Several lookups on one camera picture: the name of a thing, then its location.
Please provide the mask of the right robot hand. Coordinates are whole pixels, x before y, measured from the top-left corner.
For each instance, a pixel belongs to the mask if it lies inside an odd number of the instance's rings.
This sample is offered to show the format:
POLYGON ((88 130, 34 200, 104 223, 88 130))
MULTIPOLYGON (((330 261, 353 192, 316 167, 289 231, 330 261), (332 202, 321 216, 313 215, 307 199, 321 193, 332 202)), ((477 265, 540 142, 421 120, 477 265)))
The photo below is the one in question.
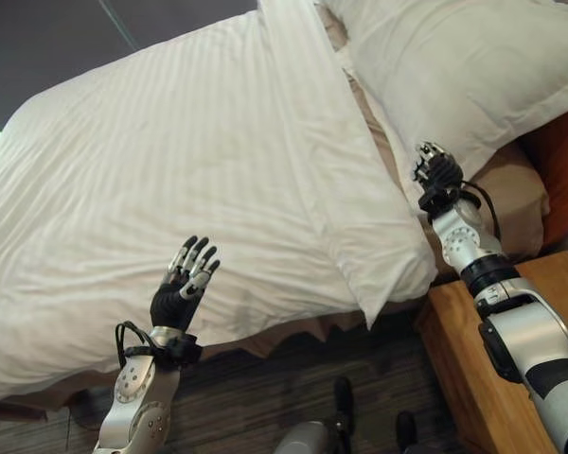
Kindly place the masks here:
POLYGON ((430 188, 459 187, 463 171, 454 157, 435 142, 416 145, 417 160, 412 169, 412 180, 427 191, 430 188))

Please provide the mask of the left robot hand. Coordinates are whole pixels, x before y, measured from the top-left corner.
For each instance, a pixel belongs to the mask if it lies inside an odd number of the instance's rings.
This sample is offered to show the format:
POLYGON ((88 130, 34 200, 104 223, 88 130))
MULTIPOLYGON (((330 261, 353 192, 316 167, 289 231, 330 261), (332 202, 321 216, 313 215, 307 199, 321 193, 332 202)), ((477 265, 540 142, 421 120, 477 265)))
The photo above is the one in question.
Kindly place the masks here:
POLYGON ((186 332, 221 261, 209 238, 191 236, 173 256, 151 301, 151 323, 186 332))

